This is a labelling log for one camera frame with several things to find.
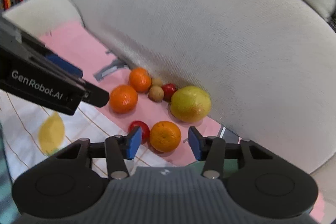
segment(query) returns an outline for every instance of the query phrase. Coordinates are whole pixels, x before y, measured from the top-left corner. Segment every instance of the blue gripper pad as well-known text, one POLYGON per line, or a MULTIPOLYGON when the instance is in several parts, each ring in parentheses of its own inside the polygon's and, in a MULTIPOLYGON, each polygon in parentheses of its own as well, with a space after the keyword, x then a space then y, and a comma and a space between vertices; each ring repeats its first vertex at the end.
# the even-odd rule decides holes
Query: blue gripper pad
POLYGON ((142 140, 142 130, 141 127, 137 129, 137 131, 130 137, 129 148, 126 150, 126 160, 132 160, 135 157, 135 154, 138 151, 138 148, 141 144, 142 140))
POLYGON ((191 150, 193 151, 194 157, 196 160, 201 159, 201 144, 199 139, 195 136, 193 131, 189 128, 188 130, 188 142, 190 145, 191 150))
POLYGON ((49 54, 46 55, 45 58, 60 67, 61 69, 67 71, 68 73, 78 76, 80 78, 83 77, 83 71, 81 69, 60 58, 57 54, 49 54))

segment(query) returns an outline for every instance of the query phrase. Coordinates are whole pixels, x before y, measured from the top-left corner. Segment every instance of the pink cloth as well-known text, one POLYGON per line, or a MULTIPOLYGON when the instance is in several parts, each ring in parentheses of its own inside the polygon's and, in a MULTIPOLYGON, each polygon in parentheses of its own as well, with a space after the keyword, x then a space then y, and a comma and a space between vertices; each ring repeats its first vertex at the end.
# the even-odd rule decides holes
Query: pink cloth
MULTIPOLYGON (((119 69, 106 76, 101 82, 96 81, 93 74, 109 65, 116 57, 113 54, 106 54, 106 47, 90 35, 78 22, 69 22, 62 25, 42 36, 41 40, 60 57, 82 69, 85 80, 108 92, 118 85, 128 83, 130 72, 128 69, 119 69)), ((177 124, 182 133, 180 145, 171 153, 159 154, 165 160, 177 166, 184 166, 195 161, 188 142, 183 143, 183 140, 188 137, 189 126, 196 126, 204 136, 217 136, 221 128, 219 123, 209 117, 194 124, 179 122, 171 116, 167 102, 152 102, 145 94, 139 94, 137 107, 131 113, 116 114, 112 112, 109 104, 98 110, 125 132, 127 132, 130 123, 135 120, 145 122, 149 128, 159 121, 172 121, 177 124)))

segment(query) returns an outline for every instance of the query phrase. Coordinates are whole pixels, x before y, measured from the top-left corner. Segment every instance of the striped fabric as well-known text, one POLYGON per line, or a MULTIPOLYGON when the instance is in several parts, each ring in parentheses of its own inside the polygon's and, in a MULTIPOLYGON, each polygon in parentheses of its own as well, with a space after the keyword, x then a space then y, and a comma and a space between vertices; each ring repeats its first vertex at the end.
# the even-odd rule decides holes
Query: striped fabric
POLYGON ((0 224, 10 224, 19 216, 11 196, 11 188, 12 180, 8 171, 0 124, 0 224))

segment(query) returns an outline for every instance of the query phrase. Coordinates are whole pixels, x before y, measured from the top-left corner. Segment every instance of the yellow lemon print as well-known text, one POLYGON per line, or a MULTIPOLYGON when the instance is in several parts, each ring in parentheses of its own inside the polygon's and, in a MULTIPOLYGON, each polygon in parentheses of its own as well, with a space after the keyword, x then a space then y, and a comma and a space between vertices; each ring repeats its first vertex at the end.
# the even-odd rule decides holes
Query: yellow lemon print
POLYGON ((54 112, 40 127, 39 142, 41 150, 46 155, 56 152, 63 142, 65 128, 62 118, 54 112))

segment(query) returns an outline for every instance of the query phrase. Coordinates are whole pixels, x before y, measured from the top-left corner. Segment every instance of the mandarin orange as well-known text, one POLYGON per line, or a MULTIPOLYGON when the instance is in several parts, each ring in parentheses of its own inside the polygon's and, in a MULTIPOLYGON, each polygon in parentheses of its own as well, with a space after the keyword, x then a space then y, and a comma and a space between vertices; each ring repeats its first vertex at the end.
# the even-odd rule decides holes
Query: mandarin orange
POLYGON ((147 92, 152 84, 152 79, 144 68, 135 68, 129 74, 129 84, 137 92, 147 92))
POLYGON ((138 94, 130 85, 117 86, 110 93, 110 106, 116 113, 127 113, 135 108, 138 94))
POLYGON ((151 129, 149 141, 156 150, 171 152, 180 144, 181 130, 173 122, 157 122, 151 129))

